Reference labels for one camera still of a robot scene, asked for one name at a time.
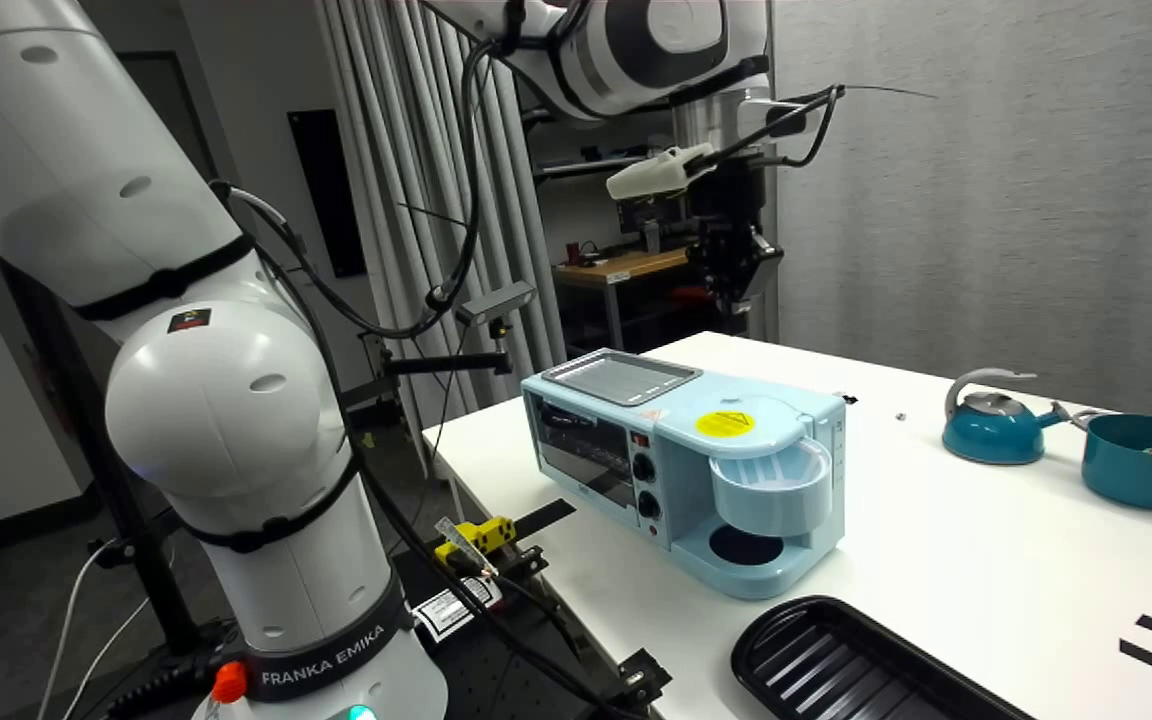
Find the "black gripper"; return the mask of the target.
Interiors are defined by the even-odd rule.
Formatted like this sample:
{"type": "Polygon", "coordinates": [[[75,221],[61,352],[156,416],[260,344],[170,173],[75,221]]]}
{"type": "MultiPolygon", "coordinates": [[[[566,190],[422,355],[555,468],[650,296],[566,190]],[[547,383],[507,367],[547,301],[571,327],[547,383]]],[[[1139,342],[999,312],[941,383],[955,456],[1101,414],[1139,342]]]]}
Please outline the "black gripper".
{"type": "Polygon", "coordinates": [[[688,190],[694,244],[688,261],[704,275],[722,315],[741,315],[747,301],[775,275],[782,248],[765,238],[765,167],[726,161],[688,190]]]}

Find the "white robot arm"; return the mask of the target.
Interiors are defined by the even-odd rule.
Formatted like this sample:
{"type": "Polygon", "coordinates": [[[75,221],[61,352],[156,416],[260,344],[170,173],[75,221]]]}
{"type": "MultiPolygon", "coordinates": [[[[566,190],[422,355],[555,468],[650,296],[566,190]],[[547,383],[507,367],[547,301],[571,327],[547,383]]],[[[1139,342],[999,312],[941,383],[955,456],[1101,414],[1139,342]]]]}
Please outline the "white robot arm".
{"type": "Polygon", "coordinates": [[[105,432],[241,626],[192,720],[443,720],[309,312],[81,0],[0,0],[0,261],[115,344],[105,432]]]}

